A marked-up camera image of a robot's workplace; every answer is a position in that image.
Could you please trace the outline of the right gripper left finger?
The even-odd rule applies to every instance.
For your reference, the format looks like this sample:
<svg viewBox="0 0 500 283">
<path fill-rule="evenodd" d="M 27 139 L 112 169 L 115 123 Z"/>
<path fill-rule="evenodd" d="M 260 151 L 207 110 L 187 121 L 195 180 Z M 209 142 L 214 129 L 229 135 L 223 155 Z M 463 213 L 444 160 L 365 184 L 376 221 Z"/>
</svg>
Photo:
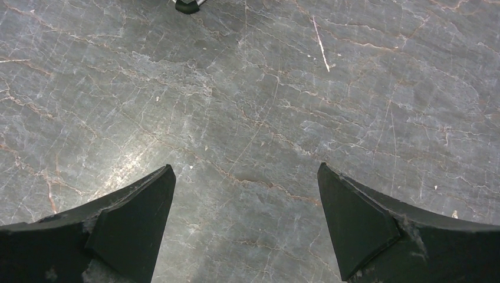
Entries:
<svg viewBox="0 0 500 283">
<path fill-rule="evenodd" d="M 1 227 L 2 282 L 150 282 L 176 185 L 170 165 L 76 208 Z"/>
</svg>

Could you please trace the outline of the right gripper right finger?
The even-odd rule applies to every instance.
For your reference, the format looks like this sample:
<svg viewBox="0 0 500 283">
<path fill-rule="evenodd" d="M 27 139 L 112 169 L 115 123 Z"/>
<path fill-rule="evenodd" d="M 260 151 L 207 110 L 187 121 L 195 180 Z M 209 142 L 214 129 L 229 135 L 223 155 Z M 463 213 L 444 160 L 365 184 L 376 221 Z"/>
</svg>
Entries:
<svg viewBox="0 0 500 283">
<path fill-rule="evenodd" d="M 317 179 L 344 282 L 499 281 L 499 226 L 417 208 L 325 163 Z"/>
</svg>

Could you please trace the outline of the small whiteboard with stand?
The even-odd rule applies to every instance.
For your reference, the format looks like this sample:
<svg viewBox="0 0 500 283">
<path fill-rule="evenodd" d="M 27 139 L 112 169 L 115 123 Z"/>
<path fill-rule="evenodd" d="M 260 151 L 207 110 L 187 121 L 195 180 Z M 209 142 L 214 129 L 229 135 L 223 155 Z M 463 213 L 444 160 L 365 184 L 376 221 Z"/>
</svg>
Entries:
<svg viewBox="0 0 500 283">
<path fill-rule="evenodd" d="M 183 1 L 183 0 L 174 0 L 175 9 L 183 14 L 190 15 L 198 12 L 200 10 L 200 6 L 206 2 L 206 0 L 191 0 L 191 1 Z"/>
</svg>

